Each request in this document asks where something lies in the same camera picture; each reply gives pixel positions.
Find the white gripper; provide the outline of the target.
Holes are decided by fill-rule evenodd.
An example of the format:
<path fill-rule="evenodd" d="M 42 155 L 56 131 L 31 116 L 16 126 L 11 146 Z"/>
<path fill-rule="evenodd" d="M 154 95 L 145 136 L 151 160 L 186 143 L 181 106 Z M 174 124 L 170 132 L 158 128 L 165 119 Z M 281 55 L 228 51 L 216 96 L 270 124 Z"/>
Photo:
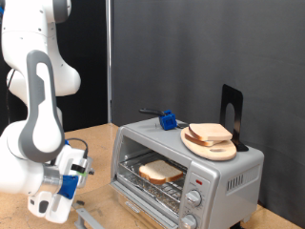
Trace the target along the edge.
<path fill-rule="evenodd" d="M 28 209 L 37 217 L 54 223 L 64 223 L 76 193 L 87 181 L 85 151 L 65 145 L 55 164 L 43 166 L 42 183 L 38 192 L 28 197 Z M 85 205 L 77 200 L 76 205 Z"/>

